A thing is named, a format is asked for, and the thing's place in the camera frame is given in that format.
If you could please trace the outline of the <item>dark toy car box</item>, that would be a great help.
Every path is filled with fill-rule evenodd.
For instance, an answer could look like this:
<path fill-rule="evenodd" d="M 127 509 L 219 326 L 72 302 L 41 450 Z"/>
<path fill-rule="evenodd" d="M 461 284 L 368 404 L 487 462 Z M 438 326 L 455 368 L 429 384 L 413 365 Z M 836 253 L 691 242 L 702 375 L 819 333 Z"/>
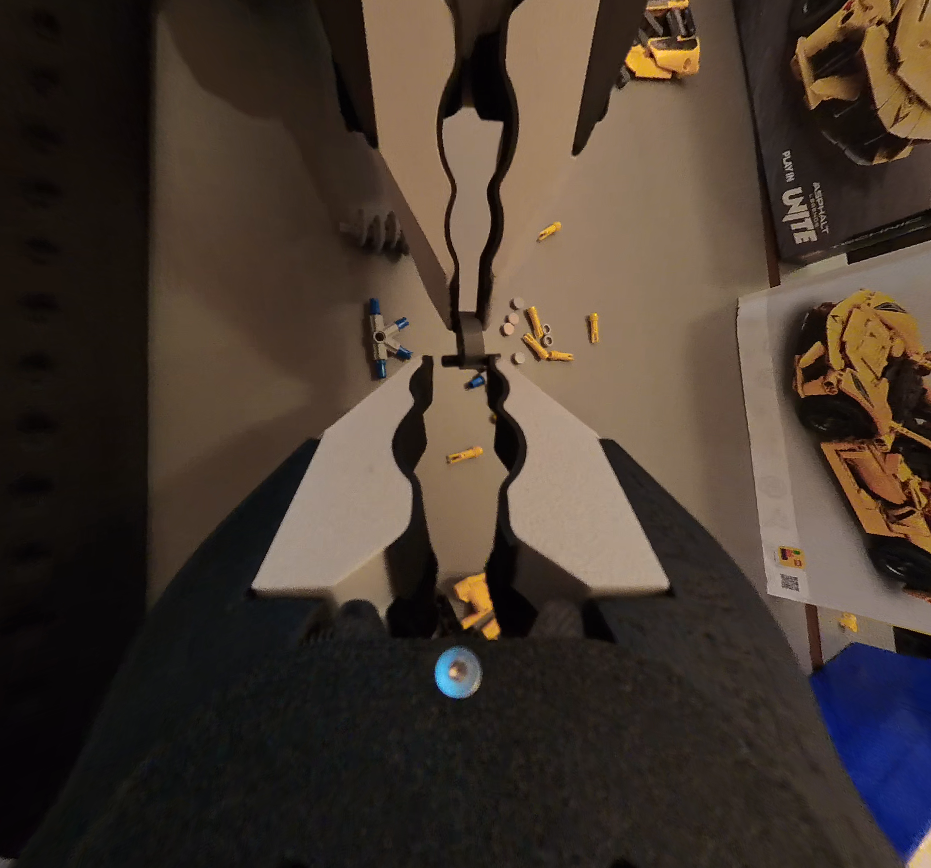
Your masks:
<path fill-rule="evenodd" d="M 780 260 L 929 232 L 930 0 L 733 0 Z"/>

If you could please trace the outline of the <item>blue storage bin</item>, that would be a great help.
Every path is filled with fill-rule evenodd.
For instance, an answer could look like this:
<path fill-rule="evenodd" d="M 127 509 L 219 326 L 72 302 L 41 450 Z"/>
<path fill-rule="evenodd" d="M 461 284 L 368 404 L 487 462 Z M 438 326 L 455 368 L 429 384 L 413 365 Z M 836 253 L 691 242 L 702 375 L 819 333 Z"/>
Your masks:
<path fill-rule="evenodd" d="M 853 643 L 810 677 L 857 791 L 902 861 L 930 828 L 930 662 Z"/>

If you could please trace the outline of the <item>grey toy shock absorber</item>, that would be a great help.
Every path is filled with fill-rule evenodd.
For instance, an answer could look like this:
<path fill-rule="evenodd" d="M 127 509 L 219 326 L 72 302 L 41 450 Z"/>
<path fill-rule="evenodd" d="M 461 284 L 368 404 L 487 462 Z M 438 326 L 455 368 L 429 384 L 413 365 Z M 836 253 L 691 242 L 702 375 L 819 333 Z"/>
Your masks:
<path fill-rule="evenodd" d="M 339 223 L 339 233 L 372 254 L 407 257 L 410 247 L 394 211 L 381 215 L 360 209 Z"/>

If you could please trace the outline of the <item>pile of toy bricks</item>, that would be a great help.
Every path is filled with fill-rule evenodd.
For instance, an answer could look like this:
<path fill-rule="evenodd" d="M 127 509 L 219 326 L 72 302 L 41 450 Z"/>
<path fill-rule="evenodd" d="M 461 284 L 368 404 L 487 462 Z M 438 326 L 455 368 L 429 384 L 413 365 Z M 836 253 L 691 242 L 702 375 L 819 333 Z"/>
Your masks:
<path fill-rule="evenodd" d="M 487 641 L 500 639 L 502 630 L 484 571 L 452 583 L 451 594 L 454 609 L 463 611 L 458 617 L 463 631 L 480 635 Z"/>

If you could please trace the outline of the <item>yellow toy car section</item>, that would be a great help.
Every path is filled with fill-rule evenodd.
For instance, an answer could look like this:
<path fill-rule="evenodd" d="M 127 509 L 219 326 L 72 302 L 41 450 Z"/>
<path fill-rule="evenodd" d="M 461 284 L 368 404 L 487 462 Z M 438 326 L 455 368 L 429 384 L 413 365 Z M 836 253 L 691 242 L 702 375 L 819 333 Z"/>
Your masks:
<path fill-rule="evenodd" d="M 691 0 L 648 0 L 635 42 L 614 87 L 639 80 L 681 81 L 700 69 L 700 40 Z"/>

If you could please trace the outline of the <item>grey desk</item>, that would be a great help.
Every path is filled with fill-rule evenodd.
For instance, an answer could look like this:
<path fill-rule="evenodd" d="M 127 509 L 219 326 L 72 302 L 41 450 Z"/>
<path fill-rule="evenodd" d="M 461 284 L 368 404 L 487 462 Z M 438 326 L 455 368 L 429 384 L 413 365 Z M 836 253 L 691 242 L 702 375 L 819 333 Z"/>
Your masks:
<path fill-rule="evenodd" d="M 766 281 L 762 210 L 727 22 L 712 25 L 717 78 L 617 95 L 507 288 L 577 354 L 529 378 L 620 443 L 764 593 L 736 331 L 738 295 Z M 157 0 L 156 48 L 150 605 L 274 466 L 371 391 L 371 295 L 410 318 L 415 353 L 455 344 L 412 258 L 337 232 L 335 217 L 392 195 L 343 127 L 313 0 Z"/>

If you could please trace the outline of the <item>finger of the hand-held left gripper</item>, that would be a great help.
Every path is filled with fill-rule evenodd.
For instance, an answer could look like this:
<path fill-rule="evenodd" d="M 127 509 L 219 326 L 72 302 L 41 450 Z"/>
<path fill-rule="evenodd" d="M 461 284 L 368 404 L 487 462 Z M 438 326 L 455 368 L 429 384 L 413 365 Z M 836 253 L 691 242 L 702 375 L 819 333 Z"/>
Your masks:
<path fill-rule="evenodd" d="M 573 160 L 600 0 L 521 0 L 500 32 L 493 76 L 505 121 L 486 189 L 491 226 L 479 261 L 476 313 L 505 310 L 507 282 L 530 251 L 533 225 Z"/>
<path fill-rule="evenodd" d="M 451 325 L 452 184 L 440 146 L 440 105 L 456 64 L 454 16 L 445 0 L 361 3 L 377 150 L 422 284 Z"/>

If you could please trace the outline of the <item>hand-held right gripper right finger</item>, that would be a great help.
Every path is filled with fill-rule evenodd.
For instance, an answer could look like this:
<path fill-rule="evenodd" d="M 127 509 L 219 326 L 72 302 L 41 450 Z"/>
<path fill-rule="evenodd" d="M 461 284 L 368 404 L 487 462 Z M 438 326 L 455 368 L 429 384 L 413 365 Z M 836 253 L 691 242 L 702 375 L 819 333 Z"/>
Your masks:
<path fill-rule="evenodd" d="M 605 441 L 517 366 L 490 359 L 486 379 L 506 469 L 485 566 L 502 635 L 526 636 L 553 602 L 666 595 Z"/>

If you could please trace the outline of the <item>white instruction booklet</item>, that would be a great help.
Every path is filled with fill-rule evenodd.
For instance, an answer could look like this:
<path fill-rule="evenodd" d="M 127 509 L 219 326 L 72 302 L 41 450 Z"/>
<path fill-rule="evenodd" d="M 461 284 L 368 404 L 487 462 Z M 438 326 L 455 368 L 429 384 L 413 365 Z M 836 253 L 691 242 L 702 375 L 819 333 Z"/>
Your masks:
<path fill-rule="evenodd" d="M 827 272 L 798 275 L 739 299 L 738 353 L 751 443 L 766 590 L 803 606 L 848 612 L 929 634 L 929 598 L 881 574 L 813 432 L 792 402 L 792 357 L 805 313 L 859 288 L 914 316 L 929 348 L 929 244 Z"/>

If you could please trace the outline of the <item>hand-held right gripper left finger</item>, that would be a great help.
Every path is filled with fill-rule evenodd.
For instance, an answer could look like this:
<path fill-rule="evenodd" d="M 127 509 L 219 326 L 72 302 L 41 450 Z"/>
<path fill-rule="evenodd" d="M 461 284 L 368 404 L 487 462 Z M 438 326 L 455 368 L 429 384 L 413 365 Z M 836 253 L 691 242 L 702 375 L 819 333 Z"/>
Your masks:
<path fill-rule="evenodd" d="M 251 584 L 331 608 L 366 600 L 393 635 L 431 637 L 438 563 L 415 470 L 434 359 L 415 356 L 326 429 Z"/>

